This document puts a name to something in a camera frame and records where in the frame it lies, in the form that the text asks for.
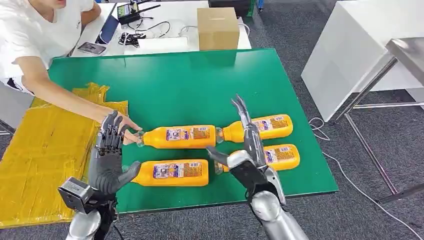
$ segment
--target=human hand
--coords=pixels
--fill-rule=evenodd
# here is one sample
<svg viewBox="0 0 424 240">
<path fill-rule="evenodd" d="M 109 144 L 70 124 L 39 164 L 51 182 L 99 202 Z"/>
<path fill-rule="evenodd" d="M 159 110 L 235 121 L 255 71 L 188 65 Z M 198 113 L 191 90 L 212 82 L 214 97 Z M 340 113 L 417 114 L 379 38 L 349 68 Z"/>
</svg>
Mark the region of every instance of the human hand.
<svg viewBox="0 0 424 240">
<path fill-rule="evenodd" d="M 121 128 L 124 125 L 128 125 L 130 128 L 136 130 L 137 132 L 143 130 L 143 128 L 139 127 L 137 124 L 135 124 L 133 122 L 133 120 L 131 120 L 129 117 L 118 113 L 118 117 L 121 116 L 122 117 L 122 122 L 119 125 L 119 130 L 121 130 Z M 128 129 L 125 130 L 125 134 L 123 136 L 123 144 L 124 145 L 128 145 L 128 144 L 132 144 L 132 143 L 139 143 L 141 142 L 140 137 L 138 137 L 137 135 L 131 133 Z"/>
<path fill-rule="evenodd" d="M 102 121 L 110 114 L 112 113 L 114 110 L 110 107 L 105 107 L 102 109 L 103 114 L 101 117 L 101 120 L 99 121 L 99 123 L 102 123 Z M 122 121 L 119 124 L 119 131 L 121 131 L 122 127 L 124 125 L 128 125 L 128 127 L 132 128 L 133 130 L 139 132 L 141 130 L 143 130 L 143 128 L 139 127 L 135 122 L 133 122 L 133 120 L 131 120 L 128 116 L 118 112 L 117 114 L 117 118 L 121 116 L 122 117 Z M 125 130 L 125 134 L 123 136 L 123 144 L 124 145 L 128 145 L 128 144 L 132 144 L 132 143 L 139 143 L 141 142 L 140 137 L 138 137 L 137 135 L 131 133 L 129 130 Z"/>
</svg>

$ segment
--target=yellow plastic bag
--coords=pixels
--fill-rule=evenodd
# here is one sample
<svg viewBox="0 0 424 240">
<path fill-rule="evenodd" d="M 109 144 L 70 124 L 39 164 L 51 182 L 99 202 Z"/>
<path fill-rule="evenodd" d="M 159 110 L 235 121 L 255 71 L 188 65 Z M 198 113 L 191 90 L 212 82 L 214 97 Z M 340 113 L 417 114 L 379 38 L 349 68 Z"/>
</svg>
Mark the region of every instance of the yellow plastic bag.
<svg viewBox="0 0 424 240">
<path fill-rule="evenodd" d="M 109 87 L 89 83 L 72 92 L 91 102 L 128 112 L 128 102 L 103 102 Z M 0 229 L 69 222 L 57 188 L 87 172 L 99 124 L 35 99 L 0 161 Z"/>
</svg>

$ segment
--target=smartphone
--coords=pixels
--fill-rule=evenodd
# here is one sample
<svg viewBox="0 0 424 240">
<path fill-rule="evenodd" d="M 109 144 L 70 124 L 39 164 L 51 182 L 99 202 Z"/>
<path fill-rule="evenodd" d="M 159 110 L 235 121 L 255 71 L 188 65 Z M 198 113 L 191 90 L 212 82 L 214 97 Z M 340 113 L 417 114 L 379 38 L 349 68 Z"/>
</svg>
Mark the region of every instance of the smartphone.
<svg viewBox="0 0 424 240">
<path fill-rule="evenodd" d="M 90 42 L 84 42 L 81 46 L 77 48 L 81 52 L 94 54 L 96 56 L 100 56 L 106 51 L 106 47 L 97 45 Z"/>
</svg>

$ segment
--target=cardboard box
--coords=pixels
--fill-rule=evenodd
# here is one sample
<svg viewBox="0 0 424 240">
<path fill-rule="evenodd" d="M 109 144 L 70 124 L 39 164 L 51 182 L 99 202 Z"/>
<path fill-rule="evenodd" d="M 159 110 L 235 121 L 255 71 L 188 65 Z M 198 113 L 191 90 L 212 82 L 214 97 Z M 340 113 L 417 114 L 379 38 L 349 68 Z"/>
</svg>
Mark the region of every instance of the cardboard box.
<svg viewBox="0 0 424 240">
<path fill-rule="evenodd" d="M 199 50 L 237 49 L 239 23 L 233 7 L 197 9 Z"/>
</svg>

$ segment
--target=wires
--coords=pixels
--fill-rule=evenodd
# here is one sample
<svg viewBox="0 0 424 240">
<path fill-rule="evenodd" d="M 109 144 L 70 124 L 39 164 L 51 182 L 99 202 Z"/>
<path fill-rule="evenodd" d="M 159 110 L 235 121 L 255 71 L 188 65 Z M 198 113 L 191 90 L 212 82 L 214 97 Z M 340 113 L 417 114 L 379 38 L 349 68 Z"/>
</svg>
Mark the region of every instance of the wires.
<svg viewBox="0 0 424 240">
<path fill-rule="evenodd" d="M 321 125 L 319 125 L 319 126 L 315 126 L 315 125 L 313 125 L 312 124 L 312 121 L 314 121 L 314 120 L 319 120 L 319 121 L 321 121 Z M 312 118 L 311 120 L 309 120 L 309 126 L 311 126 L 312 127 L 312 131 L 315 131 L 315 130 L 318 130 L 318 132 L 320 132 L 324 137 L 321 137 L 321 136 L 319 136 L 319 135 L 317 135 L 317 134 L 315 134 L 315 132 L 313 133 L 314 135 L 315 135 L 315 137 L 317 137 L 317 138 L 319 138 L 319 139 L 321 139 L 321 140 L 325 140 L 325 141 L 331 141 L 330 140 L 330 138 L 329 138 L 329 136 L 327 136 L 320 128 L 322 128 L 322 127 L 324 127 L 324 121 L 321 119 L 321 118 L 319 118 L 319 117 L 314 117 L 314 118 Z"/>
<path fill-rule="evenodd" d="M 189 28 L 195 28 L 195 29 L 197 29 L 198 26 L 184 26 L 184 27 L 182 27 L 181 30 L 178 33 L 178 37 L 181 37 L 181 34 L 183 33 L 184 30 L 187 29 L 187 32 L 188 32 L 189 31 Z"/>
<path fill-rule="evenodd" d="M 115 226 L 115 224 L 113 225 L 113 229 L 115 229 L 116 233 L 119 235 L 120 240 L 124 240 L 124 237 L 122 236 L 117 226 Z"/>
<path fill-rule="evenodd" d="M 244 23 L 239 23 L 238 25 L 239 26 L 244 26 L 246 28 L 247 36 L 249 36 L 249 34 L 251 34 L 251 28 L 248 25 L 246 25 Z"/>
<path fill-rule="evenodd" d="M 142 29 L 142 30 L 135 29 L 135 33 L 137 33 L 137 32 L 145 32 L 145 31 L 149 31 L 149 30 L 151 30 L 151 29 L 153 29 L 153 28 L 156 28 L 157 26 L 162 25 L 162 24 L 168 24 L 168 25 L 169 25 L 169 27 L 168 27 L 168 29 L 166 30 L 166 32 L 165 32 L 165 33 L 162 33 L 162 34 L 158 37 L 158 38 L 161 38 L 161 37 L 165 36 L 167 33 L 169 33 L 169 31 L 171 30 L 171 23 L 170 23 L 169 21 L 161 21 L 161 22 L 159 22 L 158 24 L 153 25 L 153 26 L 151 26 L 151 27 L 149 27 L 149 28 L 147 28 L 147 29 Z"/>
<path fill-rule="evenodd" d="M 311 122 L 313 120 L 319 120 L 321 121 L 321 125 L 320 126 L 315 126 L 313 124 L 311 124 Z M 324 137 L 318 136 L 317 134 L 315 134 L 315 132 L 313 133 L 315 135 L 315 137 L 325 140 L 325 141 L 331 141 L 331 139 L 320 129 L 324 126 L 324 121 L 319 118 L 319 117 L 314 117 L 311 120 L 309 120 L 309 125 L 312 127 L 312 131 L 318 130 Z M 390 212 L 388 212 L 386 209 L 384 209 L 380 204 L 378 204 L 376 201 L 374 201 L 370 196 L 368 196 L 365 192 L 363 192 L 361 189 L 359 189 L 359 187 L 357 187 L 350 179 L 349 177 L 346 175 L 345 171 L 343 171 L 342 165 L 340 164 L 340 162 L 335 159 L 334 157 L 328 155 L 325 152 L 322 152 L 322 154 L 324 154 L 327 158 L 335 161 L 338 165 L 338 167 L 340 168 L 341 174 L 343 174 L 343 176 L 347 179 L 347 181 L 349 181 L 350 184 L 352 184 L 352 186 L 358 191 L 360 192 L 362 195 L 364 195 L 367 199 L 369 199 L 373 204 L 377 205 L 381 210 L 383 210 L 383 212 L 385 212 L 387 215 L 389 215 L 391 218 L 393 218 L 394 220 L 398 221 L 399 223 L 401 223 L 402 225 L 404 225 L 405 227 L 407 227 L 413 234 L 415 234 L 415 236 L 419 239 L 419 240 L 423 240 L 420 235 L 418 235 L 418 233 L 416 231 L 414 231 L 408 224 L 406 224 L 405 222 L 403 222 L 402 220 L 400 220 L 399 218 L 393 216 Z"/>
<path fill-rule="evenodd" d="M 143 19 L 140 19 L 140 23 L 139 24 L 137 24 L 137 26 L 134 28 L 134 27 L 132 27 L 132 26 L 130 26 L 130 22 L 129 23 L 127 23 L 127 25 L 128 25 L 128 27 L 130 28 L 130 29 L 132 29 L 132 30 L 137 30 L 137 29 L 139 29 L 139 27 L 142 25 L 142 23 L 143 23 Z"/>
<path fill-rule="evenodd" d="M 139 48 L 139 39 L 145 39 L 146 35 L 141 33 L 130 34 L 128 32 L 123 32 L 119 38 L 120 45 L 133 45 L 136 48 Z"/>
<path fill-rule="evenodd" d="M 251 34 L 251 29 L 248 25 L 244 24 L 244 23 L 239 23 L 239 26 L 244 26 L 246 28 L 246 32 L 247 32 L 247 36 L 249 36 Z M 187 32 L 189 31 L 189 28 L 198 28 L 198 26 L 184 26 L 183 28 L 181 28 L 181 30 L 178 33 L 178 37 L 181 37 L 181 34 L 184 32 L 184 30 L 186 30 Z"/>
</svg>

